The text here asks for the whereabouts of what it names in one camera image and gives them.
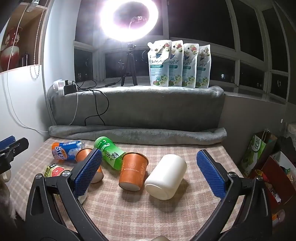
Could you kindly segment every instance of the green bottle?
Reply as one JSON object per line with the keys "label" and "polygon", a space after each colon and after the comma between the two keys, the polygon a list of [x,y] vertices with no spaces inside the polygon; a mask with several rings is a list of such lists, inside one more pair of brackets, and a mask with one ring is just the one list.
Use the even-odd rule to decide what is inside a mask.
{"label": "green bottle", "polygon": [[94,148],[101,150],[103,158],[114,169],[121,170],[122,157],[125,154],[123,150],[115,146],[108,137],[99,137],[94,143]]}

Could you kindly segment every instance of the white detergent pouch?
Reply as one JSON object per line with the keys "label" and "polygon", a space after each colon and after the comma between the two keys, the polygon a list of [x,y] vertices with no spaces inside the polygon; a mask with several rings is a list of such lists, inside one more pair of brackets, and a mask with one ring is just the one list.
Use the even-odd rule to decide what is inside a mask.
{"label": "white detergent pouch", "polygon": [[199,44],[184,44],[182,86],[195,88]]}
{"label": "white detergent pouch", "polygon": [[210,45],[201,46],[197,60],[196,88],[208,88],[211,72],[211,48]]}
{"label": "white detergent pouch", "polygon": [[184,59],[183,40],[172,42],[172,53],[170,55],[170,74],[168,86],[182,86],[183,59]]}
{"label": "white detergent pouch", "polygon": [[151,86],[168,86],[169,60],[172,51],[171,40],[148,43],[149,76]]}

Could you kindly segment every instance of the ring light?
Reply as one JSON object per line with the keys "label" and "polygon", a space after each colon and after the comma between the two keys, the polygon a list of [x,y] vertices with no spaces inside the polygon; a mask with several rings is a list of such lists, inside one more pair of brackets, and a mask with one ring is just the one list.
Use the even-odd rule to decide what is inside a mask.
{"label": "ring light", "polygon": [[[144,26],[138,29],[123,28],[116,25],[113,21],[115,11],[118,10],[123,4],[129,2],[142,3],[149,11],[149,20]],[[101,27],[104,33],[108,37],[122,42],[132,42],[144,37],[154,28],[157,19],[158,10],[152,0],[108,0],[101,11]]]}

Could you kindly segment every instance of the pink checkered tablecloth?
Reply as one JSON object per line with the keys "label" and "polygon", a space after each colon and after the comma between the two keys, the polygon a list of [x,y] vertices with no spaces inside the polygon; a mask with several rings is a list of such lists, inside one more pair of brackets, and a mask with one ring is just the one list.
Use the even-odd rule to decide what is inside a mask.
{"label": "pink checkered tablecloth", "polygon": [[[47,166],[56,163],[51,153],[53,142],[68,142],[49,138],[42,147],[21,168],[9,185],[10,198],[21,218],[25,219],[30,188],[37,173],[44,173]],[[93,141],[84,141],[93,148]],[[118,186],[120,172],[106,162],[102,163],[104,178],[90,184],[83,208],[100,231],[111,241],[151,240],[164,235],[174,241],[190,240],[210,217],[220,198],[213,195],[207,181],[196,164],[196,153],[206,149],[213,159],[224,168],[236,172],[238,168],[221,144],[212,146],[145,146],[117,144],[124,151],[144,154],[148,160],[147,173],[155,168],[160,159],[169,153],[185,159],[188,169],[176,194],[170,200],[161,201],[150,196],[142,187],[138,192],[121,189]],[[74,162],[64,162],[71,169]],[[224,227],[229,229],[239,211],[243,197],[233,210]],[[67,213],[57,197],[57,203],[68,228],[75,230]]]}

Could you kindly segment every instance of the red and white vase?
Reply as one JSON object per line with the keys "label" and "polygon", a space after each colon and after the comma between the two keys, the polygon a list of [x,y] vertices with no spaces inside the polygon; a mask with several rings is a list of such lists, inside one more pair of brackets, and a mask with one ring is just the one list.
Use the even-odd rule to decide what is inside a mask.
{"label": "red and white vase", "polygon": [[20,35],[19,35],[20,31],[22,31],[21,27],[18,28],[18,32],[17,32],[17,28],[13,27],[7,33],[6,40],[5,40],[6,48],[3,51],[1,51],[1,56],[0,56],[0,65],[1,65],[2,71],[8,70],[8,62],[9,62],[11,51],[12,51],[12,54],[9,62],[9,69],[16,68],[19,62],[20,49],[17,43],[20,40]]}

